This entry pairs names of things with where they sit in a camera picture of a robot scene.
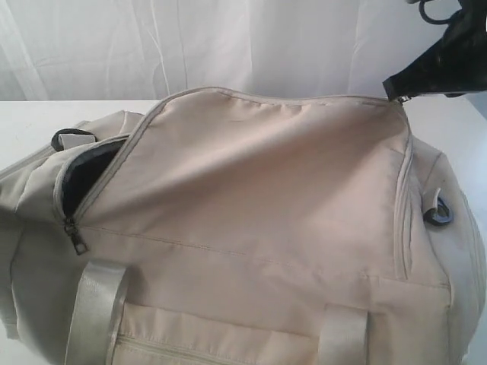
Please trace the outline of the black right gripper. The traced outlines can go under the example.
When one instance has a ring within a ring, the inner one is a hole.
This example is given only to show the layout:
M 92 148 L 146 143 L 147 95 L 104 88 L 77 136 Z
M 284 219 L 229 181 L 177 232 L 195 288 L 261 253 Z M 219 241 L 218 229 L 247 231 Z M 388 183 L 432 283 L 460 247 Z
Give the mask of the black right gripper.
M 486 91 L 486 1 L 460 1 L 449 18 L 434 19 L 418 1 L 422 20 L 445 25 L 442 38 L 401 72 L 383 82 L 389 100 L 423 95 L 460 97 Z

